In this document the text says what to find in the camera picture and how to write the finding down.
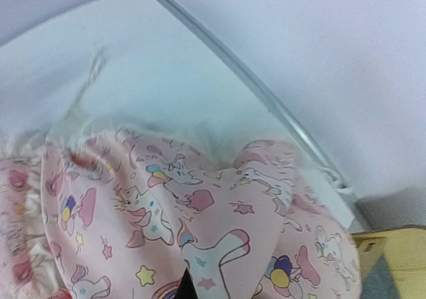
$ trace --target pink fabric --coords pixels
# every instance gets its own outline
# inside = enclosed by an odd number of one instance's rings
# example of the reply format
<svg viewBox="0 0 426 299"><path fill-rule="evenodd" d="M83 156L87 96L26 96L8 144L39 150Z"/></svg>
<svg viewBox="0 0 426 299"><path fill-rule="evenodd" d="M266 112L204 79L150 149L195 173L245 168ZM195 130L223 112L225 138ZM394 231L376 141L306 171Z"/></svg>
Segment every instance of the pink fabric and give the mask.
<svg viewBox="0 0 426 299"><path fill-rule="evenodd" d="M250 143L234 166L128 131L47 145L44 226L69 294L173 298L188 267L200 299L358 298L357 250L290 146Z"/></svg>
<svg viewBox="0 0 426 299"><path fill-rule="evenodd" d="M0 160L0 287L29 294L33 269L25 244L24 210L29 167L26 160Z"/></svg>

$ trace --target metal edge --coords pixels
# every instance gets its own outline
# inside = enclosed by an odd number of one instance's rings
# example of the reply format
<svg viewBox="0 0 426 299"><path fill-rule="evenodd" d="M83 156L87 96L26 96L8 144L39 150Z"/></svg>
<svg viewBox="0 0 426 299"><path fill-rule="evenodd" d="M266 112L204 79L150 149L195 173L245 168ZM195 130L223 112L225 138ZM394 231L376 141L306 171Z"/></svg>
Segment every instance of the metal edge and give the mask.
<svg viewBox="0 0 426 299"><path fill-rule="evenodd" d="M249 89L261 100L284 126L288 128L291 135L302 148L308 151L311 158L324 168L330 168L336 172L342 183L349 186L348 181L338 171L335 165L328 159L326 154L319 148L315 140L303 129L297 119L287 110L283 102L279 100L267 86L241 61L233 52L227 48L217 37L215 37L203 24L193 18L174 0L157 0L163 7L169 10L182 24L190 29L199 39L203 41L232 71L249 87Z"/></svg>

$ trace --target black object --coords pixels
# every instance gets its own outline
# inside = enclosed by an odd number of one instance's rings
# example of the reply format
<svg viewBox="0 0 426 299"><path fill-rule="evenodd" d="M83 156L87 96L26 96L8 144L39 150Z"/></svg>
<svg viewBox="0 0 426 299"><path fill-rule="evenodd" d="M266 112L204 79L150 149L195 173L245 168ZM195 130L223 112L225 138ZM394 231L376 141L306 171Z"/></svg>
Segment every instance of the black object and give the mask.
<svg viewBox="0 0 426 299"><path fill-rule="evenodd" d="M174 299L198 299L188 269L185 270L184 276L180 281L178 292L176 293Z"/></svg>

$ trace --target yellow star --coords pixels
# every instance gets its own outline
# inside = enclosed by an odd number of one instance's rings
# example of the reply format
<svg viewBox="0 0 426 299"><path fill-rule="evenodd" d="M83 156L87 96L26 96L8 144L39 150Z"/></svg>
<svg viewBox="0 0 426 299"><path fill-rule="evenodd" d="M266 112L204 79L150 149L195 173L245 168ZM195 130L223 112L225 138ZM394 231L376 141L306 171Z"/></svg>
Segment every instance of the yellow star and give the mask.
<svg viewBox="0 0 426 299"><path fill-rule="evenodd" d="M15 212L16 214L23 214L25 212L25 207L22 204L15 204Z"/></svg>
<svg viewBox="0 0 426 299"><path fill-rule="evenodd" d="M77 244L79 244L79 247L83 244L83 235L78 232L75 236L75 240L77 241Z"/></svg>
<svg viewBox="0 0 426 299"><path fill-rule="evenodd" d="M140 267L136 273L136 277L140 280L140 285L143 287L147 284L154 284L155 270L148 269L146 266Z"/></svg>

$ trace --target gray fabric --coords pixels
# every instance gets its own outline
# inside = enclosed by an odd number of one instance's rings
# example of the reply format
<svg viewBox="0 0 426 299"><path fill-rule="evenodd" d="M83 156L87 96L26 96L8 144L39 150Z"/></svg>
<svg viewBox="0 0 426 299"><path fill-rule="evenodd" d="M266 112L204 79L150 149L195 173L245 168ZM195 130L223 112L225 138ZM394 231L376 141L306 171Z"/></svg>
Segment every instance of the gray fabric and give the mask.
<svg viewBox="0 0 426 299"><path fill-rule="evenodd" d="M361 299L401 299L384 256L371 269L362 287Z"/></svg>

